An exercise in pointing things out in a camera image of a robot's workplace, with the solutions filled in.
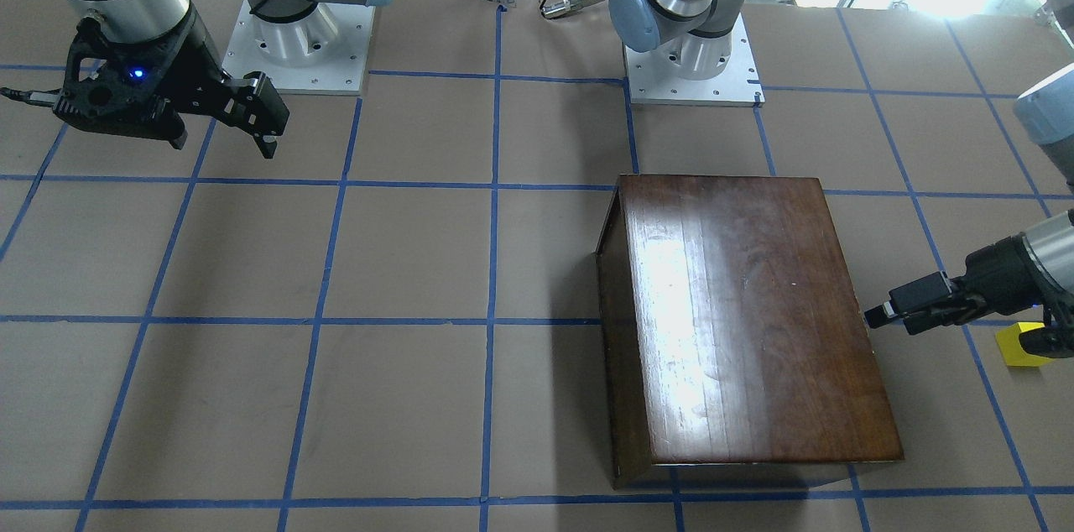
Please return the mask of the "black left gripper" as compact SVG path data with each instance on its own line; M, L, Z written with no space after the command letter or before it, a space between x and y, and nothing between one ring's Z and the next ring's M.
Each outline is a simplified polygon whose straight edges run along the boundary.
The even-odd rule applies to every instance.
M863 321L870 329L903 321L910 336L918 336L940 326L961 326L991 314L1012 316L1024 310L1040 310L1043 321L1050 320L1050 306L1021 238L1005 238L968 254L964 264L958 286L944 272L910 281L891 289L889 299L879 306L865 310ZM969 303L963 310L962 293Z

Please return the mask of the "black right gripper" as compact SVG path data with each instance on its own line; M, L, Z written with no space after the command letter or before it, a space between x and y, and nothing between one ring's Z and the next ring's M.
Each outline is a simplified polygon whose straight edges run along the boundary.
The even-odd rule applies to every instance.
M64 85L50 111L84 132L185 144L182 114L219 117L275 156L290 110L264 72L227 76L195 8L164 35L135 44L111 41L104 18L85 13L66 58Z

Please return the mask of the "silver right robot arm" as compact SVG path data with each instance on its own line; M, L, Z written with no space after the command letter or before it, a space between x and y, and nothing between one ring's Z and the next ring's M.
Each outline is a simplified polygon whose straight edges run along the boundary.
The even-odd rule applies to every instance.
M392 0L66 0L78 24L62 84L3 88L83 132L185 145L185 115L211 117L273 158L285 91L354 94L374 8Z

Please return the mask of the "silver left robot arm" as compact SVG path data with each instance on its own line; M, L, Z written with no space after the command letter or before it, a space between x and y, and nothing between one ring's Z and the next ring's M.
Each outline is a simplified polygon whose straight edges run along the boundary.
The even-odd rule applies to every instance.
M1073 179L1073 70L1056 70L1014 104L1024 130L1066 183ZM863 311L871 329L900 322L910 336L938 326L961 326L991 314L1040 307L1040 323L998 331L1008 366L1039 366L1073 356L1073 217L1060 213L1012 238L968 254L962 276L941 271L894 288Z

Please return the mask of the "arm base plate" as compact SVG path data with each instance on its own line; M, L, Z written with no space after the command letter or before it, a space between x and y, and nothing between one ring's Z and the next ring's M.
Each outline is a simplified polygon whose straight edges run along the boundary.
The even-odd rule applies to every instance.
M766 102L742 16L720 38L680 35L648 53L625 46L623 55L634 104L760 107Z
M222 66L230 76L260 70L280 95L361 96L378 8L320 3L294 23L268 23L242 2Z

